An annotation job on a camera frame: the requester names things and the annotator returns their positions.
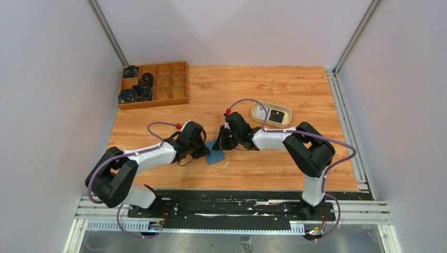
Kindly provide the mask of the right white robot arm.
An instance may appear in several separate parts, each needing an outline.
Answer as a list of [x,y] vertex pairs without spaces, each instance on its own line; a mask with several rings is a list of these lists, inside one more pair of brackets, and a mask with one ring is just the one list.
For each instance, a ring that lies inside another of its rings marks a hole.
[[302,200],[310,207],[322,205],[324,172],[335,155],[334,147],[307,122],[290,129],[252,128],[238,112],[225,113],[213,150],[286,150],[304,174]]

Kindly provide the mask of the black card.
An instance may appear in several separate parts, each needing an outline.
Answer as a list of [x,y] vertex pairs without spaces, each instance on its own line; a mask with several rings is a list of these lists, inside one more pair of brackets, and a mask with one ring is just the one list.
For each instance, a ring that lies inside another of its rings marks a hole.
[[282,111],[271,110],[270,116],[269,116],[269,121],[282,124],[284,116],[285,116],[285,113]]

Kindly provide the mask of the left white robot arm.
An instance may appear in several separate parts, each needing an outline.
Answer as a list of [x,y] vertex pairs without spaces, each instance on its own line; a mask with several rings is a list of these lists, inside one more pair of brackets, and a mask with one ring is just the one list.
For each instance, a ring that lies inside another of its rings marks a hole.
[[130,205],[148,209],[155,203],[157,194],[148,186],[135,184],[135,176],[187,156],[199,159],[210,154],[202,125],[189,120],[174,127],[177,131],[173,135],[159,137],[155,145],[134,150],[108,148],[85,180],[90,201],[103,203],[108,208]]

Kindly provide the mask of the blue card holder wallet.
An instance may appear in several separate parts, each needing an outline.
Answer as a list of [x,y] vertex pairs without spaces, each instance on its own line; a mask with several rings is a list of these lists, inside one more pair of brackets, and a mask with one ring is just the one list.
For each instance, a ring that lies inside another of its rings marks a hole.
[[220,161],[223,161],[226,157],[222,150],[214,150],[212,147],[216,143],[216,140],[209,140],[205,143],[206,147],[209,149],[210,153],[205,155],[207,164],[213,165]]

